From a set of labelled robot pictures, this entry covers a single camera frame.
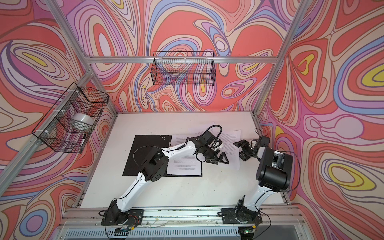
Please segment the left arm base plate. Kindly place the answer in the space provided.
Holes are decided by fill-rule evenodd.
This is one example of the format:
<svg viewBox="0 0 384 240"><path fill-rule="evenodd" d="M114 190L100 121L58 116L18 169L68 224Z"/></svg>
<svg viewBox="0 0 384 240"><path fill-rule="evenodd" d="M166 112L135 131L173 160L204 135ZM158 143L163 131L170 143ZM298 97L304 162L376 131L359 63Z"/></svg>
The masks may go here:
<svg viewBox="0 0 384 240"><path fill-rule="evenodd" d="M128 227L137 227L142 224L144 210L131 209L128 212L116 214L116 217L109 209L102 210L98 214L103 218L101 222L103 226L127 225Z"/></svg>

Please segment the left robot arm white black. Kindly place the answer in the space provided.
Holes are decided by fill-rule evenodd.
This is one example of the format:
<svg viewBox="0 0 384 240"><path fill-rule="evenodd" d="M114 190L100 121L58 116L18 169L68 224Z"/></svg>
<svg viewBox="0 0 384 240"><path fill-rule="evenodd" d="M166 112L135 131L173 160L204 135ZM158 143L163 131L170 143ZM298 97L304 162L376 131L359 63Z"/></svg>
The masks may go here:
<svg viewBox="0 0 384 240"><path fill-rule="evenodd" d="M204 157L202 163L228 165L230 162L226 153L219 150L222 144L218 136L206 130L200 136L186 138L183 143L176 146L161 149L153 147L144 158L134 182L121 197L112 199L109 207L104 211L102 225L125 224L131 215L130 210L137 198L149 183L158 181L167 173L170 160L186 156L197 157L198 154L201 154Z"/></svg>

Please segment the orange black folder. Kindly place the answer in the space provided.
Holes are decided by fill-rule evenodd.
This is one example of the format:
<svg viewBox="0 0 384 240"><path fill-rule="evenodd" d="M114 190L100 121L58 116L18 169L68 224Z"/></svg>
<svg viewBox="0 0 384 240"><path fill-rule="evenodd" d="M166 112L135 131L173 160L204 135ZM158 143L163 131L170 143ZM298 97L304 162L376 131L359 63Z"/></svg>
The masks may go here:
<svg viewBox="0 0 384 240"><path fill-rule="evenodd" d="M171 147L171 139L172 136L170 135L136 135L132 143L132 147L128 155L128 159L122 175L124 177L136 176L139 173L140 167L144 163L145 157L148 155L149 151L152 149L157 150L159 148Z"/></svg>

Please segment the printed paper sheet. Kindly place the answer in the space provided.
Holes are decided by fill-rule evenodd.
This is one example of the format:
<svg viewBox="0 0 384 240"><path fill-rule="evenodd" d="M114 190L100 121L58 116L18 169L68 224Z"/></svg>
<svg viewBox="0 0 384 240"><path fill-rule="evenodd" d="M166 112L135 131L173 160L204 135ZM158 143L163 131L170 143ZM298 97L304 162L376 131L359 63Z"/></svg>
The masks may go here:
<svg viewBox="0 0 384 240"><path fill-rule="evenodd" d="M169 158L167 177L201 177L202 163L196 159L195 144L186 135L172 135L171 147L163 153Z"/></svg>
<svg viewBox="0 0 384 240"><path fill-rule="evenodd" d="M233 143L241 140L241 130L222 132L219 139L223 144L219 147L220 153L225 152L229 164L218 163L217 167L226 170L240 170L240 149L233 145Z"/></svg>

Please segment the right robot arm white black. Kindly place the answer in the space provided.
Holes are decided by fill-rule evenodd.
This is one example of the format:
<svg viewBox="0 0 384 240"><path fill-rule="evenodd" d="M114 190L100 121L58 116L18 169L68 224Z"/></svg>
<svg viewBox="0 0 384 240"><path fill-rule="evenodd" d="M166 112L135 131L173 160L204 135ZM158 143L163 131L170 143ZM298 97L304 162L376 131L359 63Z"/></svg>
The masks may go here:
<svg viewBox="0 0 384 240"><path fill-rule="evenodd" d="M271 149L269 143L270 138L265 136L260 136L254 146L246 140L234 143L242 149L239 153L241 160L245 162L256 158L260 162L256 172L256 190L244 195L230 214L240 224L261 223L260 207L263 202L274 193L287 191L291 185L293 156Z"/></svg>

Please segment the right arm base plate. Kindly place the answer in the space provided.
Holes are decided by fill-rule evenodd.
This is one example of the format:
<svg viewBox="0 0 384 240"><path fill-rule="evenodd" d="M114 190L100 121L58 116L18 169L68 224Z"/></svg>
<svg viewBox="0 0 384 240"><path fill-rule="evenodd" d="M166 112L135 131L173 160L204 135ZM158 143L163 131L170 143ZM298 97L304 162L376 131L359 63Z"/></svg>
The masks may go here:
<svg viewBox="0 0 384 240"><path fill-rule="evenodd" d="M218 212L218 216L222 218L223 224L253 224L258 226L263 222L260 212L255 212L242 207L222 208Z"/></svg>

